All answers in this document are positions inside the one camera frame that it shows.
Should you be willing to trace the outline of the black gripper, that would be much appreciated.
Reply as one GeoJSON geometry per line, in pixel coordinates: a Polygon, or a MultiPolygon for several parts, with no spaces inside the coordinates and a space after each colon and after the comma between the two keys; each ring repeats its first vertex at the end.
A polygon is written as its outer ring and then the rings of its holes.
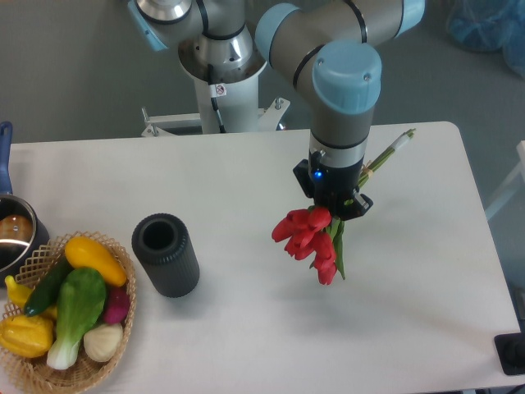
{"type": "Polygon", "coordinates": [[[358,179],[363,160],[349,167],[329,167],[321,162],[327,154],[310,153],[293,173],[305,196],[327,208],[333,217],[343,221],[360,218],[373,206],[373,201],[358,192],[358,179]]]}

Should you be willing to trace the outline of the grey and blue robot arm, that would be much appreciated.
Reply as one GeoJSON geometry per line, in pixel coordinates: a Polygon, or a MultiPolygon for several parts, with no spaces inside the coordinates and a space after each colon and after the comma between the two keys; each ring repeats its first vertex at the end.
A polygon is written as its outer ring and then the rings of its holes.
{"type": "Polygon", "coordinates": [[[423,1],[335,1],[310,12],[280,3],[255,27],[241,1],[130,1],[155,50],[174,48],[193,79],[205,134],[262,125],[258,77],[281,74],[312,112],[308,157],[294,168],[305,195],[341,220],[372,201],[358,179],[381,92],[376,46],[422,19],[423,1]]]}

